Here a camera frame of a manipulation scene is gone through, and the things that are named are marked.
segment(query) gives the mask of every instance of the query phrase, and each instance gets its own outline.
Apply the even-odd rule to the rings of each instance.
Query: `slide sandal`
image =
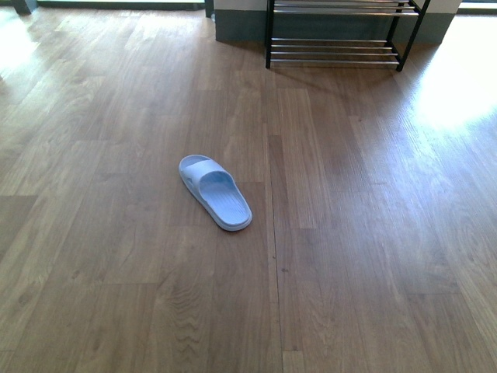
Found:
[[[191,194],[226,231],[245,228],[252,212],[233,177],[204,155],[188,155],[179,163],[179,175]]]

